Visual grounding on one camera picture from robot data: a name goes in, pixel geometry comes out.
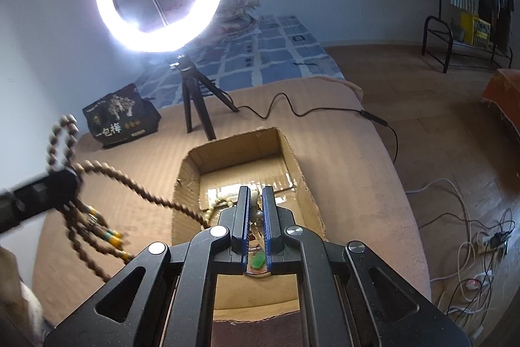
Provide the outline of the red cord jade pendant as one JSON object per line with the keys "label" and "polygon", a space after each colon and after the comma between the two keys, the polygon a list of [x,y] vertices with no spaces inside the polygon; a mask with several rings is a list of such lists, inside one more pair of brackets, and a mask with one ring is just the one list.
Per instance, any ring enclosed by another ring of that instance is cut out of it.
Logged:
{"label": "red cord jade pendant", "polygon": [[249,205],[249,253],[246,275],[264,277],[269,274],[265,253],[264,213],[257,189],[250,193]]}

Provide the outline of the brown cardboard box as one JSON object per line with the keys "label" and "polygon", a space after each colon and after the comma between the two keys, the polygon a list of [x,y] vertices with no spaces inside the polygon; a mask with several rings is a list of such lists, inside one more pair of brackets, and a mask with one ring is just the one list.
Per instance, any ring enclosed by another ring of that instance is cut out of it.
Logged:
{"label": "brown cardboard box", "polygon": [[260,220],[264,188],[272,189],[277,206],[292,212],[296,225],[325,235],[319,208],[279,128],[259,128],[190,150],[180,163],[173,200],[218,225],[222,211],[238,203],[243,186],[249,188],[253,219],[248,265],[242,276],[219,276],[215,321],[263,321],[299,309],[296,277],[272,276],[267,270]]}

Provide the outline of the black snack bag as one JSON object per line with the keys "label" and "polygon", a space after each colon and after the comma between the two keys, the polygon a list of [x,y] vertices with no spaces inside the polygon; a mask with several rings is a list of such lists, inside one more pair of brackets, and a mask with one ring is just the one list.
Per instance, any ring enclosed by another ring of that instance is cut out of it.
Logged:
{"label": "black snack bag", "polygon": [[94,101],[83,108],[87,127],[104,149],[130,143],[158,131],[161,114],[143,99],[135,84]]}

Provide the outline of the black tripod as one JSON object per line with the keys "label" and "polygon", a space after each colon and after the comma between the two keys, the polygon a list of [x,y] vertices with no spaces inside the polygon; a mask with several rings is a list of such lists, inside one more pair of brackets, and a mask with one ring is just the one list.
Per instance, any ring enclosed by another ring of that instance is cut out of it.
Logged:
{"label": "black tripod", "polygon": [[213,123],[204,102],[201,87],[207,89],[232,112],[238,113],[238,107],[228,98],[225,92],[215,86],[215,84],[197,68],[188,56],[177,56],[174,63],[170,65],[170,68],[177,69],[182,77],[182,101],[187,132],[191,133],[193,131],[191,106],[194,106],[207,139],[209,141],[216,139]]}

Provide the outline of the blue patterned bedsheet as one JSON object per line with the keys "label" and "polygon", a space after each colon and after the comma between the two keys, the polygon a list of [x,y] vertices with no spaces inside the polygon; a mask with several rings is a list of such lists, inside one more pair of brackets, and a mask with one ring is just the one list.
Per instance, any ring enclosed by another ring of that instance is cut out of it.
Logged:
{"label": "blue patterned bedsheet", "polygon": [[[262,16],[258,29],[239,39],[189,52],[191,61],[225,92],[300,78],[345,79],[335,61],[296,16]],[[136,80],[142,98],[157,109],[182,103],[182,77],[152,58]]]}

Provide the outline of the floral pillow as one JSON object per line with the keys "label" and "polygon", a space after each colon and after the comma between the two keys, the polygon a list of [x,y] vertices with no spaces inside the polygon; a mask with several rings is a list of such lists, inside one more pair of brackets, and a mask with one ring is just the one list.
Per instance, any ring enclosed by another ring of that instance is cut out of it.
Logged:
{"label": "floral pillow", "polygon": [[221,0],[214,17],[218,34],[231,36],[257,28],[260,0]]}

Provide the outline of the black metal rack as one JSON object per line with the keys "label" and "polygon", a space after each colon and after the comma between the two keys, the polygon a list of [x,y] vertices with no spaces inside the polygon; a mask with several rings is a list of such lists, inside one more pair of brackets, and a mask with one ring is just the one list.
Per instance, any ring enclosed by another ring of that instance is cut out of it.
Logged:
{"label": "black metal rack", "polygon": [[[515,10],[519,9],[519,2],[515,1]],[[473,46],[463,41],[463,30],[458,27],[454,19],[460,13],[445,0],[437,0],[437,13],[426,17],[423,27],[421,55],[429,55],[442,65],[442,71],[449,70],[453,56],[474,57],[487,59],[490,64],[484,66],[484,71],[494,71],[501,67],[500,58],[508,61],[511,68],[514,53],[509,46],[505,52],[493,44],[486,47]]]}

